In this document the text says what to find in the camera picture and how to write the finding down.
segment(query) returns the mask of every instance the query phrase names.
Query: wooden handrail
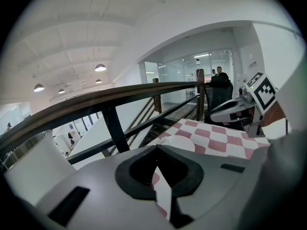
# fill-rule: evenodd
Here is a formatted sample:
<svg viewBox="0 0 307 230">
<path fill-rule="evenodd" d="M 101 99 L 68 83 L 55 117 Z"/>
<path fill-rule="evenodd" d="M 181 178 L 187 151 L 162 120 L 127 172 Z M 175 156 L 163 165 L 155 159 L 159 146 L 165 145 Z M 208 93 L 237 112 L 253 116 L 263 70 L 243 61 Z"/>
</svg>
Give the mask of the wooden handrail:
<svg viewBox="0 0 307 230">
<path fill-rule="evenodd" d="M 0 137 L 0 155 L 14 150 L 32 136 L 102 111 L 108 106 L 201 86 L 200 82 L 161 82 L 112 88 L 84 94 L 50 106 L 14 126 Z"/>
</svg>

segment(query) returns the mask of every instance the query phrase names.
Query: fluorescent light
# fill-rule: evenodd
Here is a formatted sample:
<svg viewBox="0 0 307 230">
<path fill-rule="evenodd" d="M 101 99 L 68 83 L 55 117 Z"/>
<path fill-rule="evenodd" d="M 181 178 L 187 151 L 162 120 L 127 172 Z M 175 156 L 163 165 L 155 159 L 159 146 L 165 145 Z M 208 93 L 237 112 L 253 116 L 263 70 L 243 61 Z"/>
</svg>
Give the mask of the fluorescent light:
<svg viewBox="0 0 307 230">
<path fill-rule="evenodd" d="M 34 87 L 34 92 L 40 92 L 44 89 L 44 86 L 41 83 L 38 83 L 37 85 L 35 85 Z"/>
<path fill-rule="evenodd" d="M 203 56 L 208 56 L 208 55 L 209 55 L 209 54 L 200 55 L 200 56 L 194 56 L 194 58 L 203 57 Z"/>
<path fill-rule="evenodd" d="M 98 64 L 96 67 L 95 67 L 95 71 L 104 71 L 106 70 L 106 67 L 104 64 Z"/>
</svg>

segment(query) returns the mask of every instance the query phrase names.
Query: staircase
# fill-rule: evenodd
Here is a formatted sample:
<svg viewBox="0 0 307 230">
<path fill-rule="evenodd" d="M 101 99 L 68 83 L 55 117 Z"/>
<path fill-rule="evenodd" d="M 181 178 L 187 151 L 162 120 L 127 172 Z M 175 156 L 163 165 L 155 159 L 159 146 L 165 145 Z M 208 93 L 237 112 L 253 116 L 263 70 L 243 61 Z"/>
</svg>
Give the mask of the staircase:
<svg viewBox="0 0 307 230">
<path fill-rule="evenodd" d="M 156 139 L 164 131 L 168 130 L 175 123 L 176 121 L 168 118 L 160 119 L 157 123 L 153 124 L 153 126 L 147 132 L 145 138 L 140 143 L 139 148 L 146 146 L 148 143 Z"/>
</svg>

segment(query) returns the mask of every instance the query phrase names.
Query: gray surface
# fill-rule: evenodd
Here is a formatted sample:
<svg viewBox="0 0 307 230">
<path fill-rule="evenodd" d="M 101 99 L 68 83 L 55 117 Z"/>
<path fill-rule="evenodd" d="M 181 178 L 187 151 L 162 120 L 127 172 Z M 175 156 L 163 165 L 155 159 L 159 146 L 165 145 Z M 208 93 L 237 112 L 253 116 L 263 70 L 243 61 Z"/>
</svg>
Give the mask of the gray surface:
<svg viewBox="0 0 307 230">
<path fill-rule="evenodd" d="M 221 111 L 217 111 L 214 112 L 214 110 L 218 110 L 221 107 L 227 105 L 228 103 L 237 103 L 237 105 L 235 105 L 234 107 L 231 108 L 227 108 L 227 109 L 221 109 Z M 219 106 L 217 106 L 216 108 L 211 110 L 211 115 L 210 118 L 212 121 L 216 122 L 216 123 L 232 123 L 232 122 L 237 122 L 237 120 L 231 120 L 230 115 L 231 114 L 236 114 L 237 112 L 242 112 L 243 110 L 252 108 L 253 106 L 256 105 L 256 102 L 246 102 L 243 99 L 239 98 L 239 99 L 232 99 L 229 100 Z"/>
<path fill-rule="evenodd" d="M 195 218 L 181 229 L 235 227 L 257 181 L 266 149 L 257 149 L 248 161 L 165 147 L 198 162 L 204 170 L 204 179 L 194 195 L 178 199 L 183 213 Z M 117 166 L 147 148 L 149 146 L 84 166 L 45 195 L 37 208 L 48 214 L 76 186 L 82 186 L 90 192 L 68 223 L 68 229 L 174 229 L 154 201 L 133 199 L 115 181 Z M 247 167 L 241 174 L 220 168 L 223 163 Z"/>
</svg>

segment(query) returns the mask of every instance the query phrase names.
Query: black metal baluster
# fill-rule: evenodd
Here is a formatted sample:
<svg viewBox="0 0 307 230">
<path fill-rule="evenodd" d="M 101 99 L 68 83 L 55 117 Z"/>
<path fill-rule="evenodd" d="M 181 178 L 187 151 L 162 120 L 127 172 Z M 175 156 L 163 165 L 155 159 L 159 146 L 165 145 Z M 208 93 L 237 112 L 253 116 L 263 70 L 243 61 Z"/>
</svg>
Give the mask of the black metal baluster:
<svg viewBox="0 0 307 230">
<path fill-rule="evenodd" d="M 114 106 L 102 110 L 106 126 L 119 152 L 129 151 L 124 132 L 121 128 L 116 108 Z"/>
</svg>

